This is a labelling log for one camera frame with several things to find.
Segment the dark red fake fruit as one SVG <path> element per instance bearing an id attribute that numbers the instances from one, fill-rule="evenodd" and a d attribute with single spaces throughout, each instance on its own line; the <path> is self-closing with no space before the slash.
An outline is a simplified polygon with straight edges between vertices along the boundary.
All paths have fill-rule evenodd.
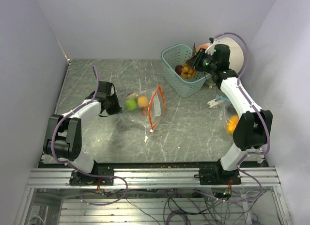
<path id="1" fill-rule="evenodd" d="M 182 69 L 183 69 L 183 66 L 182 65 L 177 65 L 175 67 L 175 72 L 178 74 L 178 75 L 181 75 L 182 74 Z"/>

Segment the green fake fruit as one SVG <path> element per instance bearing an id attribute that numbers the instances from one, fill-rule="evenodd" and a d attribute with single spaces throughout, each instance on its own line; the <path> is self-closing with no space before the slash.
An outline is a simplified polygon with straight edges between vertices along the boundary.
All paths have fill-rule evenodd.
<path id="1" fill-rule="evenodd" d="M 137 102 L 135 99 L 128 99 L 126 100 L 125 102 L 125 108 L 128 110 L 128 111 L 135 111 L 137 109 L 138 105 L 137 105 Z"/>

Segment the orange fake fruit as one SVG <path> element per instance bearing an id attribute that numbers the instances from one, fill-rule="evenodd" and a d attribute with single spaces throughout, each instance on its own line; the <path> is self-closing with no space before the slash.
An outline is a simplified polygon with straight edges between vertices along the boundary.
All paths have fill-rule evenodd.
<path id="1" fill-rule="evenodd" d="M 226 131 L 229 134 L 233 134 L 238 122 L 239 122 L 239 116 L 238 115 L 233 115 L 230 118 L 228 118 L 227 122 L 226 122 Z"/>
<path id="2" fill-rule="evenodd" d="M 149 99 L 146 96 L 139 96 L 137 99 L 137 104 L 140 108 L 147 108 L 149 105 Z"/>

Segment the clear bag with red zipper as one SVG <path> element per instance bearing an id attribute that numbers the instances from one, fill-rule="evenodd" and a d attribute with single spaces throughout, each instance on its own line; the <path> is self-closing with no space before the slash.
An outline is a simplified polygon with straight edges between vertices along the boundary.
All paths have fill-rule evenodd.
<path id="1" fill-rule="evenodd" d="M 149 105 L 147 108 L 140 108 L 138 106 L 135 111 L 128 111 L 125 108 L 126 96 L 134 92 L 138 93 L 139 96 L 148 97 Z M 150 134 L 154 133 L 155 128 L 166 113 L 166 102 L 160 86 L 147 88 L 143 91 L 126 92 L 121 98 L 121 106 L 123 108 L 122 117 L 126 122 L 135 125 L 142 125 Z"/>

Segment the clear bag with teal zipper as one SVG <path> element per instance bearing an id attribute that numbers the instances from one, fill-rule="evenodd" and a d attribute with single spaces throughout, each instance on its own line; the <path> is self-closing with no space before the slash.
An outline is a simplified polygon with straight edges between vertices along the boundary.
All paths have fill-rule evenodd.
<path id="1" fill-rule="evenodd" d="M 216 95 L 216 99 L 223 114 L 223 126 L 226 132 L 232 136 L 239 122 L 237 111 L 226 96 Z"/>

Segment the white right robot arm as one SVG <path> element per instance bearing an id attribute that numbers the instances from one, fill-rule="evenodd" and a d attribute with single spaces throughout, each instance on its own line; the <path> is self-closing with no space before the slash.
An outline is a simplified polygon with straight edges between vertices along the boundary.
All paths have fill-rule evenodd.
<path id="1" fill-rule="evenodd" d="M 186 61 L 198 72 L 208 73 L 230 100 L 237 112 L 239 121 L 233 132 L 233 145 L 220 159 L 221 168 L 214 171 L 214 180 L 219 184 L 231 178 L 230 171 L 236 170 L 249 155 L 258 155 L 258 149 L 270 145 L 270 131 L 273 115 L 263 110 L 246 92 L 240 80 L 244 55 L 241 50 L 226 44 L 212 44 L 201 48 Z"/>

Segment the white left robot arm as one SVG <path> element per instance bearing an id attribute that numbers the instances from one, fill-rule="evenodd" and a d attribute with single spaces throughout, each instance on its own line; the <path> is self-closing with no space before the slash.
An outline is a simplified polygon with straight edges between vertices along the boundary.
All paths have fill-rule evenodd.
<path id="1" fill-rule="evenodd" d="M 122 112 L 114 84 L 99 81 L 96 90 L 82 104 L 70 112 L 53 114 L 49 118 L 43 153 L 78 170 L 86 184 L 95 184 L 99 178 L 97 163 L 81 150 L 83 125 L 96 116 L 107 117 Z"/>

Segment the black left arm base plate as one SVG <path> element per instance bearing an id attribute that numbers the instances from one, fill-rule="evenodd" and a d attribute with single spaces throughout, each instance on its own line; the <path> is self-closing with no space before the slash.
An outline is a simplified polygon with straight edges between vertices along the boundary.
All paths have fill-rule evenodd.
<path id="1" fill-rule="evenodd" d="M 111 186 L 113 184 L 113 178 L 108 176 L 114 176 L 114 171 L 111 167 L 95 163 L 92 171 L 88 174 L 84 174 L 80 171 L 72 171 L 69 185 L 70 186 L 91 186 L 91 185 L 103 185 Z"/>

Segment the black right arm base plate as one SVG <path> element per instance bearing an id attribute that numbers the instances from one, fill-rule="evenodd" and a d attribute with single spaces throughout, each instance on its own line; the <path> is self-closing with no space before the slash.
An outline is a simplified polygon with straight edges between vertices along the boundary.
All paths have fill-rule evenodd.
<path id="1" fill-rule="evenodd" d="M 240 185 L 239 171 L 224 171 L 221 168 L 202 168 L 194 175 L 201 185 Z"/>

